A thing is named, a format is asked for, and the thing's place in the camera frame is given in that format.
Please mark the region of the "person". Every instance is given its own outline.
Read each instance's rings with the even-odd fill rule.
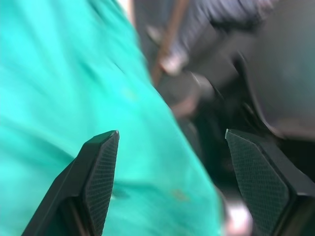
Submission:
[[[212,22],[261,21],[273,9],[278,0],[190,0],[184,21],[172,43],[169,54],[162,58],[160,65],[169,75],[177,75],[189,61],[189,53],[196,40]],[[164,0],[163,26],[148,26],[147,33],[156,43],[160,43],[166,22],[170,16],[172,2]]]

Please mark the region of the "wooden stick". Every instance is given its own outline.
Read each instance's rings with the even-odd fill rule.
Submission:
[[[180,26],[180,23],[182,21],[182,18],[184,16],[188,3],[189,3],[189,0],[177,0],[174,6],[171,20],[168,23],[166,34],[163,37],[161,47],[157,54],[157,59],[151,73],[153,83],[155,86],[158,85],[161,75],[162,75],[162,70],[159,65],[159,62],[169,52],[169,47],[171,46],[171,43],[173,39],[175,38],[175,35],[178,31],[178,28]]]

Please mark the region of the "teal fabric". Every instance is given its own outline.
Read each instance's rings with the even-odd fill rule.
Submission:
[[[0,0],[0,235],[92,136],[119,130],[104,235],[219,235],[214,186],[114,0]]]

